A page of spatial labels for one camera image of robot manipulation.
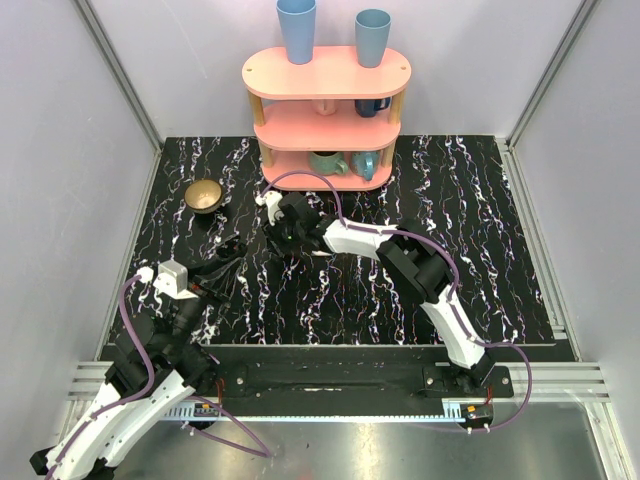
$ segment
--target gold bowl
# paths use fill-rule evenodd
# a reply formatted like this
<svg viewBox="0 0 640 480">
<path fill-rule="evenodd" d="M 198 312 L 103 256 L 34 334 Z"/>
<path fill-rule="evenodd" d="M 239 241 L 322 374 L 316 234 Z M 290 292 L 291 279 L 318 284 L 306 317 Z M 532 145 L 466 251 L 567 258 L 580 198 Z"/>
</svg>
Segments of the gold bowl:
<svg viewBox="0 0 640 480">
<path fill-rule="evenodd" d="M 222 203 L 222 186 L 208 178 L 196 180 L 184 192 L 184 201 L 195 213 L 211 213 Z"/>
</svg>

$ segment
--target cup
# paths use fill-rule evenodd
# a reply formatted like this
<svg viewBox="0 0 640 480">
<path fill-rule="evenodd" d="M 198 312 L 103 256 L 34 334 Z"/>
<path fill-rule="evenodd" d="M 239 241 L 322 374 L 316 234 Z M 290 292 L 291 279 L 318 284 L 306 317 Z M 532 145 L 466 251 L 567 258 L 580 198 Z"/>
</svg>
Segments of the cup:
<svg viewBox="0 0 640 480">
<path fill-rule="evenodd" d="M 355 152 L 351 157 L 351 170 L 370 182 L 378 169 L 378 163 L 380 152 Z"/>
<path fill-rule="evenodd" d="M 332 115 L 338 110 L 338 102 L 335 100 L 312 100 L 311 103 L 320 115 Z"/>
<path fill-rule="evenodd" d="M 311 152 L 309 165 L 314 172 L 321 175 L 344 175 L 349 171 L 349 165 L 344 161 L 342 152 Z"/>
<path fill-rule="evenodd" d="M 376 113 L 391 105 L 391 97 L 381 100 L 356 100 L 356 111 L 364 118 L 375 117 Z"/>
<path fill-rule="evenodd" d="M 316 1 L 278 0 L 276 8 L 287 58 L 297 65 L 309 63 L 313 57 Z"/>
<path fill-rule="evenodd" d="M 391 16 L 384 10 L 371 8 L 356 15 L 356 53 L 360 65 L 367 68 L 380 65 L 390 29 Z"/>
</svg>

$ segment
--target white wall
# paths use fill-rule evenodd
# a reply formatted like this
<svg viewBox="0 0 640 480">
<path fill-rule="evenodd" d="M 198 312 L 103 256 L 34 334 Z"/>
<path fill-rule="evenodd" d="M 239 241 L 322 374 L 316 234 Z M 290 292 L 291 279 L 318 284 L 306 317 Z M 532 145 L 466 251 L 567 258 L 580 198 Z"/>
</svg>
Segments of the white wall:
<svg viewBox="0 0 640 480">
<path fill-rule="evenodd" d="M 581 351 L 640 470 L 640 3 L 601 2 L 516 149 Z"/>
<path fill-rule="evenodd" d="M 72 2 L 0 14 L 0 477 L 92 360 L 153 153 Z"/>
<path fill-rule="evenodd" d="M 161 135 L 248 135 L 241 68 L 281 45 L 276 0 L 92 0 Z M 579 0 L 317 0 L 316 44 L 354 42 L 358 11 L 392 16 L 413 67 L 403 133 L 505 136 Z"/>
</svg>

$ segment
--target marble surface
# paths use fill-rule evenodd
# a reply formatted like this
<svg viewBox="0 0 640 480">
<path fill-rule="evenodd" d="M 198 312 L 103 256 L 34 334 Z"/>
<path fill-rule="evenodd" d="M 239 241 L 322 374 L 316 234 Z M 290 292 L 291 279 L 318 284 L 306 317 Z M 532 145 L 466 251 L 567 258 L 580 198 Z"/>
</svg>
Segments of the marble surface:
<svg viewBox="0 0 640 480">
<path fill-rule="evenodd" d="M 185 205 L 191 181 L 210 177 L 224 206 L 195 216 Z M 437 333 L 422 310 L 403 308 L 376 262 L 356 256 L 279 258 L 259 228 L 253 197 L 264 188 L 254 138 L 170 138 L 137 239 L 129 274 L 174 257 L 210 258 L 222 238 L 240 233 L 248 253 L 230 284 L 231 300 L 206 312 L 194 335 L 204 344 L 432 344 Z M 328 193 L 308 193 L 335 212 Z M 551 343 L 552 333 L 509 182 L 493 137 L 401 136 L 394 170 L 378 190 L 341 194 L 345 216 L 368 223 L 419 219 L 453 255 L 460 300 L 486 340 Z M 167 299 L 136 285 L 133 312 L 162 314 Z M 112 328 L 120 328 L 116 317 Z"/>
</svg>

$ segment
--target pink shelf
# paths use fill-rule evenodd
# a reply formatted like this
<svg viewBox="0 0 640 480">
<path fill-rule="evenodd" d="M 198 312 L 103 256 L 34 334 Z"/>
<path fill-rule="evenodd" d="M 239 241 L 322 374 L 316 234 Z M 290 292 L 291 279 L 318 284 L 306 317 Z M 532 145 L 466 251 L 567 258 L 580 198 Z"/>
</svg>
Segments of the pink shelf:
<svg viewBox="0 0 640 480">
<path fill-rule="evenodd" d="M 390 48 L 376 68 L 360 66 L 354 46 L 315 47 L 304 65 L 290 63 L 284 47 L 267 48 L 242 67 L 247 89 L 271 100 L 384 98 L 404 90 L 409 77 L 411 65 Z"/>
<path fill-rule="evenodd" d="M 309 167 L 308 152 L 273 152 L 273 167 L 262 165 L 262 172 L 268 182 L 275 180 L 279 175 L 291 170 L 312 171 Z M 370 182 L 349 171 L 346 175 L 329 175 L 329 180 L 338 190 L 364 191 L 373 190 L 384 185 L 391 176 L 391 167 L 378 167 L 378 170 Z M 277 184 L 280 190 L 288 191 L 321 191 L 329 190 L 329 187 L 320 179 L 310 175 L 291 175 L 283 178 Z"/>
<path fill-rule="evenodd" d="M 333 115 L 320 115 L 311 101 L 278 102 L 264 109 L 265 124 L 254 126 L 258 139 L 276 150 L 382 150 L 400 133 L 389 123 L 389 109 L 362 118 L 353 100 L 341 100 Z"/>
</svg>

